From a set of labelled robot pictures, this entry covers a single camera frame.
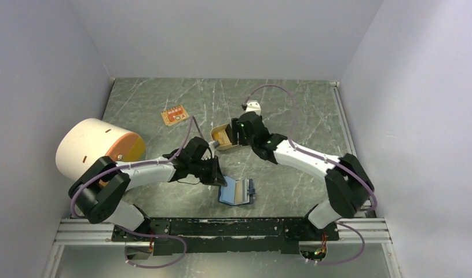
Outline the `gold credit card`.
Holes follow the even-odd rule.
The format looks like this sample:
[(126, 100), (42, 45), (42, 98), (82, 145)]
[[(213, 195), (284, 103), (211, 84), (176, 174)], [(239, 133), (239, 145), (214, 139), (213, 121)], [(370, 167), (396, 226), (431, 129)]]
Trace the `gold credit card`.
[(249, 201), (247, 180), (238, 180), (235, 183), (235, 204), (246, 204)]

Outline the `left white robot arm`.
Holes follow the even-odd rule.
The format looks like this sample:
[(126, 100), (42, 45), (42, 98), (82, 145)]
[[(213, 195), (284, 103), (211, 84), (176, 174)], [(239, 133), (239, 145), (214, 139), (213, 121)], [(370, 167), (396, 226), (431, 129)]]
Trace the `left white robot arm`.
[(124, 202), (123, 195), (138, 186), (177, 182), (189, 175), (203, 185), (227, 185), (218, 157), (200, 137), (156, 159), (127, 163), (100, 157), (75, 181), (68, 195), (72, 208), (78, 208), (91, 224), (110, 222), (142, 241), (151, 232), (151, 219), (137, 206)]

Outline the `blue leather card holder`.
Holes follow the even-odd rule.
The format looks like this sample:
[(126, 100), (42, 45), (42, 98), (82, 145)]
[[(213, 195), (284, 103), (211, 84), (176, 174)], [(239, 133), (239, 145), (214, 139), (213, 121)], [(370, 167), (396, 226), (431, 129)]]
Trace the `blue leather card holder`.
[(226, 185), (219, 187), (218, 202), (229, 206), (242, 206), (253, 204), (255, 187), (250, 178), (236, 180), (232, 177), (224, 177)]

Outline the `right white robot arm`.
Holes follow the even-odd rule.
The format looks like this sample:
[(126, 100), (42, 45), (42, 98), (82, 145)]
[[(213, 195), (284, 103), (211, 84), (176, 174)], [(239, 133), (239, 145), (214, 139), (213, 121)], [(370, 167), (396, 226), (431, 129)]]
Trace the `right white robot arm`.
[(318, 239), (325, 227), (336, 220), (354, 217), (367, 200), (376, 204), (374, 186), (356, 156), (326, 155), (298, 145), (282, 134), (270, 133), (262, 116), (254, 111), (233, 118), (230, 125), (233, 145), (247, 145), (262, 160), (324, 180), (327, 199), (304, 217), (307, 221), (302, 230), (308, 239)]

